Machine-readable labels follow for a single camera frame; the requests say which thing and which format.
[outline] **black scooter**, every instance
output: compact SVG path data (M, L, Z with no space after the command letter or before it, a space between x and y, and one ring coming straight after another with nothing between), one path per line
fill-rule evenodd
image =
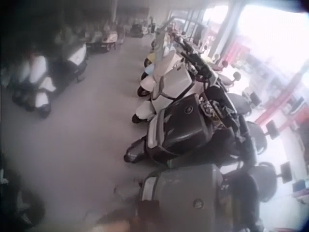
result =
M182 54L196 68L205 80L212 72L200 56ZM238 161L237 146L242 143L244 132L239 115L225 91L218 82L198 96L189 95L161 110L150 122L147 135L126 151L124 161L137 163L147 157L156 163L171 166L176 158L186 158L188 162L212 162L218 167ZM247 126L255 139L255 149L261 154L267 149L266 136L272 139L279 136L273 121L267 124L268 133L248 122Z

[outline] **scooter wheel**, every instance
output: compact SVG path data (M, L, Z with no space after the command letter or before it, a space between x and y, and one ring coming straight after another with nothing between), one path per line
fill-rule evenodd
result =
M50 112L52 111L52 107L50 104L45 104L38 108L39 115L41 118L45 119L49 116Z
M130 160L130 158L129 158L128 155L124 155L124 161L125 161L126 163L131 163L131 160Z
M146 68L149 65L151 65L151 61L148 58L146 58L144 61L144 67Z
M79 76L76 77L76 82L80 83L80 82L82 82L85 79L86 79L85 75L79 75Z
M141 122L143 122L143 121L145 121L145 120L140 119L139 117L137 117L137 115L133 115L133 117L132 117L132 122L133 122L134 124L138 124L138 123L141 123Z
M23 106L24 98L22 96L22 92L17 90L12 95L12 102L14 102L18 106Z
M143 74L140 76L140 79L143 80L148 76L146 72L143 72Z
M111 46L110 44L108 44L108 45L106 46L105 50L106 50L107 52L109 52L109 51L111 50L111 48L112 48L112 46Z
M139 87L139 89L137 90L137 95L139 97L146 97L150 94L149 91L145 90L142 86Z
M34 109L35 109L35 107L34 107L33 105L30 105L29 103L26 103L26 104L24 105L24 108L25 108L25 110L28 111L28 112L32 112L32 111L34 111Z

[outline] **white fender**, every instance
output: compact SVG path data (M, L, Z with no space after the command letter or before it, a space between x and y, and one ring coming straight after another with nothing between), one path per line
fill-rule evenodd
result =
M35 84L39 81L42 75L46 72L46 59L44 56L35 57L32 66L30 69L30 78L29 81L32 84Z
M46 105L49 103L48 96L46 93L38 92L35 96L35 107L39 108L43 105Z
M155 109L151 101L144 101L137 109L136 116L139 119L147 119L150 120L155 115Z
M118 34L116 31L111 31L105 43L114 43L118 40Z
M18 82L23 82L30 74L30 63L24 60L23 63L17 68Z
M77 50L68 60L76 65L80 65L86 56L86 44L84 44L80 49Z
M53 80L49 76L44 78L44 80L40 84L39 88L45 88L50 92L54 92L56 90L56 87L53 84Z
M156 81L154 80L154 77L152 75L147 76L140 82L140 86L143 87L143 89L152 92L154 87L156 85Z

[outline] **pillar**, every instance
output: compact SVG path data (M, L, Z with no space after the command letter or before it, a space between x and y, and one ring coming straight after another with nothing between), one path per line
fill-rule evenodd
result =
M237 29L238 20L247 0L230 1L227 15L218 31L218 34L211 46L208 56L221 54L227 42L232 41L232 37Z
M112 20L113 23L116 21L117 5L118 5L118 0L112 0L112 10L111 10L112 18L111 18L111 20Z

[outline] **floor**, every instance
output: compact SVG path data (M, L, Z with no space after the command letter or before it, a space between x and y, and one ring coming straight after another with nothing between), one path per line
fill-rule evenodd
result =
M132 124L131 117L143 101L136 91L150 42L150 37L126 38L116 51L91 56L86 79L55 99L45 120L13 105L9 94L2 93L1 148L27 185L43 197L49 220L81 220L89 210L109 212L118 207L116 185L143 178L154 169L123 161L125 150L147 130L146 125ZM283 144L272 143L263 157L276 160ZM262 205L265 225L295 227L306 208L293 199L278 199ZM296 218L289 217L292 222L287 223L283 220L287 216L277 214L272 219L278 205Z

